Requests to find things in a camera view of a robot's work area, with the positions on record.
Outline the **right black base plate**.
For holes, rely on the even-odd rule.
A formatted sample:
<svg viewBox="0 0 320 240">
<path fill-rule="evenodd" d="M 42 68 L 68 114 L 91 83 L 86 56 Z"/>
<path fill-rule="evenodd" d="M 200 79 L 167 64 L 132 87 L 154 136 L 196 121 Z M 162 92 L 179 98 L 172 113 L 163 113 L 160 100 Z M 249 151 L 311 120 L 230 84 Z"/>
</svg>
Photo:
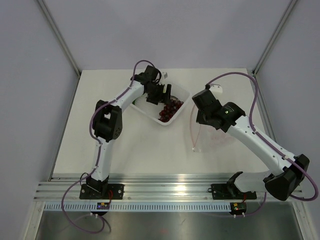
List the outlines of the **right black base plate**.
<svg viewBox="0 0 320 240">
<path fill-rule="evenodd" d="M 257 193 L 248 191 L 241 192 L 233 184 L 213 183 L 207 189 L 214 200 L 256 200 Z"/>
</svg>

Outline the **left aluminium frame post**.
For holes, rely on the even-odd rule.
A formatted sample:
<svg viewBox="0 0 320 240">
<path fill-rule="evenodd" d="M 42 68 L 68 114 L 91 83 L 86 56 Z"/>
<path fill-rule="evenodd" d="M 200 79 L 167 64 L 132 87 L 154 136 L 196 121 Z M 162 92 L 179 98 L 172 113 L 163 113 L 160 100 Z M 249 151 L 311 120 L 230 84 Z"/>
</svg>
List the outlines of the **left aluminium frame post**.
<svg viewBox="0 0 320 240">
<path fill-rule="evenodd" d="M 73 54 L 71 53 L 47 3 L 45 0 L 35 0 L 35 3 L 38 5 L 40 11 L 44 15 L 44 18 L 46 19 L 49 28 L 51 29 L 52 33 L 54 34 L 56 41 L 58 45 L 60 46 L 63 54 L 65 55 L 67 61 L 71 65 L 73 71 L 75 72 L 78 79 L 81 77 L 82 70 L 78 66 Z"/>
</svg>

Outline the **aluminium frame post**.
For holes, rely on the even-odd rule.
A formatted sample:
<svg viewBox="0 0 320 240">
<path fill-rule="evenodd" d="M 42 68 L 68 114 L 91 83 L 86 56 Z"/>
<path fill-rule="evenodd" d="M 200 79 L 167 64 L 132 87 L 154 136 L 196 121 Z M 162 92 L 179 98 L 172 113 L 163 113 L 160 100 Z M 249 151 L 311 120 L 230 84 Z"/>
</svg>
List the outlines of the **aluminium frame post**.
<svg viewBox="0 0 320 240">
<path fill-rule="evenodd" d="M 299 0 L 290 0 L 288 5 L 286 6 L 285 10 L 283 11 L 277 25 L 275 26 L 269 40 L 265 48 L 263 49 L 257 63 L 255 64 L 254 68 L 252 69 L 253 77 L 257 77 L 259 71 L 262 69 L 263 64 L 266 62 L 268 56 L 273 50 L 273 47 L 277 43 L 278 38 L 280 37 L 281 33 L 285 29 L 287 23 L 290 20 L 291 15 L 293 14 L 295 8 L 297 7 Z"/>
<path fill-rule="evenodd" d="M 58 45 L 60 46 L 63 54 L 65 55 L 67 61 L 71 65 L 73 71 L 75 72 L 78 79 L 81 77 L 82 70 L 78 66 L 73 54 L 71 53 L 47 3 L 45 0 L 35 0 L 35 3 L 38 5 L 40 11 L 44 15 L 44 18 L 46 19 L 49 28 L 51 29 L 52 33 L 54 34 L 56 41 Z"/>
</svg>

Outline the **clear zip top bag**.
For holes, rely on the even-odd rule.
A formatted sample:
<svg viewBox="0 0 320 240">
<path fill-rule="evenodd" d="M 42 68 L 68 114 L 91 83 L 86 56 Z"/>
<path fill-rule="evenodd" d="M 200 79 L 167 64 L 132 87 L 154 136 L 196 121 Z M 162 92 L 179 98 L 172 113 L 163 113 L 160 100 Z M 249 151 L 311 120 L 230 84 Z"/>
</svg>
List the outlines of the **clear zip top bag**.
<svg viewBox="0 0 320 240">
<path fill-rule="evenodd" d="M 236 139 L 222 130 L 196 122 L 198 110 L 193 105 L 189 118 L 191 149 L 195 153 L 207 153 L 232 145 Z"/>
</svg>

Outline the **white plastic basket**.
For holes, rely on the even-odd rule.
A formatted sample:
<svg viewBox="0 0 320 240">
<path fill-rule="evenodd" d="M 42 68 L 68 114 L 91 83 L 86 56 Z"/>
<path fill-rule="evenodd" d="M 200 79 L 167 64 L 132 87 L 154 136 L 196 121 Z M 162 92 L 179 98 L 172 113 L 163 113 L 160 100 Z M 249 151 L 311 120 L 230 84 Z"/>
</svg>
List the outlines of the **white plastic basket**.
<svg viewBox="0 0 320 240">
<path fill-rule="evenodd" d="M 170 82 L 169 84 L 171 84 L 170 103 L 151 104 L 147 102 L 147 95 L 144 94 L 137 98 L 131 106 L 162 126 L 171 124 L 186 107 L 192 94 L 178 83 Z"/>
</svg>

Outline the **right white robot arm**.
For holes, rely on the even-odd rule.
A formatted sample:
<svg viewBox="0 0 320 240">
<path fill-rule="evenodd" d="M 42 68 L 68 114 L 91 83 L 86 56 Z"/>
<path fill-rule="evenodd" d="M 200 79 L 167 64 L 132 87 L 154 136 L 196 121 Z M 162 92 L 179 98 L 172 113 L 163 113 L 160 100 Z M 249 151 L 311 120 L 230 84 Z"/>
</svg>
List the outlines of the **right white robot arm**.
<svg viewBox="0 0 320 240">
<path fill-rule="evenodd" d="M 227 182 L 227 193 L 239 198 L 246 192 L 268 192 L 286 201 L 304 180 L 310 160 L 285 150 L 259 129 L 250 125 L 250 118 L 233 102 L 225 105 L 213 93 L 202 90 L 192 97 L 198 108 L 196 122 L 231 135 L 252 151 L 268 168 L 265 172 L 235 173 Z"/>
</svg>

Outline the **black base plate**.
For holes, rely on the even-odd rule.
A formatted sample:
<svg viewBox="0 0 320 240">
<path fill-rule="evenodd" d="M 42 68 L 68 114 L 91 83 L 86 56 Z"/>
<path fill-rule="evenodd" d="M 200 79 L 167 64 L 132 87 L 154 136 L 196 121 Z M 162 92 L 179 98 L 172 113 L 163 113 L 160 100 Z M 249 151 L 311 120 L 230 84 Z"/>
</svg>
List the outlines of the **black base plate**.
<svg viewBox="0 0 320 240">
<path fill-rule="evenodd" d="M 87 184 L 81 186 L 79 198 L 81 200 L 122 200 L 124 195 L 124 184 L 108 184 L 105 189 L 96 190 Z"/>
<path fill-rule="evenodd" d="M 256 200 L 257 193 L 248 191 L 241 192 L 233 184 L 213 183 L 207 189 L 214 200 Z"/>
</svg>

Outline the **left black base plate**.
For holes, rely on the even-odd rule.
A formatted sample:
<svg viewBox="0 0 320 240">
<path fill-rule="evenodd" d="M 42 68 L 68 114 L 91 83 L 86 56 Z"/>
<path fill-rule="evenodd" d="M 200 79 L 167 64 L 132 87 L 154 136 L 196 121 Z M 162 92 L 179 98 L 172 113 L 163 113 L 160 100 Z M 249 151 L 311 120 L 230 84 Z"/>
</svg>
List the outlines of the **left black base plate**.
<svg viewBox="0 0 320 240">
<path fill-rule="evenodd" d="M 96 190 L 87 184 L 81 186 L 79 198 L 81 200 L 122 200 L 124 195 L 124 184 L 108 184 L 105 189 Z"/>
</svg>

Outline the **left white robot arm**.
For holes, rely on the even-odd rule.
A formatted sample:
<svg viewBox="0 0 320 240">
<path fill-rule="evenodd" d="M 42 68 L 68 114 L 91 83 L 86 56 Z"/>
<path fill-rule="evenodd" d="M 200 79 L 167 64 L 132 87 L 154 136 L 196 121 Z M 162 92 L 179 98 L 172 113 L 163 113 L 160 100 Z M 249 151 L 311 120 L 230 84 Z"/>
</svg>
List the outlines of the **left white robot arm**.
<svg viewBox="0 0 320 240">
<path fill-rule="evenodd" d="M 109 176 L 113 145 L 123 130 L 123 113 L 136 99 L 147 95 L 148 103 L 167 104 L 171 98 L 170 84 L 161 84 L 162 74 L 153 65 L 148 65 L 139 74 L 133 73 L 130 84 L 110 101 L 99 100 L 89 123 L 90 136 L 96 140 L 96 162 L 85 179 L 90 189 L 89 199 L 109 196 Z"/>
</svg>

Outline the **red grape bunch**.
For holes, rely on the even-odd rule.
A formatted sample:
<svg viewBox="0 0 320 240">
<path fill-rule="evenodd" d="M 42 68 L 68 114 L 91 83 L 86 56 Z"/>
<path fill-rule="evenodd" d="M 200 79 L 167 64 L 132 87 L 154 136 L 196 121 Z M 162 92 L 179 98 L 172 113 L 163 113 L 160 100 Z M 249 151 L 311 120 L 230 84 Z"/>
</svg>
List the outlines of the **red grape bunch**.
<svg viewBox="0 0 320 240">
<path fill-rule="evenodd" d="M 183 101 L 172 98 L 170 100 L 170 103 L 165 104 L 163 109 L 159 112 L 158 120 L 163 123 L 167 123 L 173 118 L 173 116 L 177 113 L 177 111 L 182 107 L 183 104 Z"/>
</svg>

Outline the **aluminium mounting rail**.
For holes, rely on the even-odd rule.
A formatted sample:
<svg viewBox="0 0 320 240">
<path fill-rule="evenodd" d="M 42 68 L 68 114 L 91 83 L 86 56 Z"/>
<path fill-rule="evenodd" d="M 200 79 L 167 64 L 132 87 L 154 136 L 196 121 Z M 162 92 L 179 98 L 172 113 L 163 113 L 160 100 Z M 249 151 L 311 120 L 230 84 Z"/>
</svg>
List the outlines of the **aluminium mounting rail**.
<svg viewBox="0 0 320 240">
<path fill-rule="evenodd" d="M 211 184 L 225 183 L 231 173 L 213 174 L 117 174 L 108 182 L 124 185 L 122 202 L 211 202 Z M 61 200 L 65 191 L 80 179 L 79 173 L 54 173 L 38 184 L 35 201 Z"/>
</svg>

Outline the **right aluminium frame post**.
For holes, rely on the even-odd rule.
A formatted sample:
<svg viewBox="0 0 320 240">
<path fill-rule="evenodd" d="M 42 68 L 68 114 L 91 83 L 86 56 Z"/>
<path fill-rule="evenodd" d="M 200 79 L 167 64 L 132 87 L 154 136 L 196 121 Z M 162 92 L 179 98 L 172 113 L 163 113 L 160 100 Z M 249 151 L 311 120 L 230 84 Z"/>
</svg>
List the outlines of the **right aluminium frame post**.
<svg viewBox="0 0 320 240">
<path fill-rule="evenodd" d="M 281 33 L 285 29 L 287 23 L 290 20 L 291 15 L 293 14 L 295 8 L 297 7 L 299 0 L 290 0 L 288 5 L 286 6 L 285 10 L 283 11 L 277 25 L 275 26 L 269 40 L 265 48 L 263 49 L 257 63 L 255 64 L 254 68 L 252 69 L 253 77 L 257 77 L 259 71 L 262 69 L 263 64 L 266 62 L 268 56 L 273 50 L 273 47 L 277 43 L 278 38 L 280 37 Z"/>
</svg>

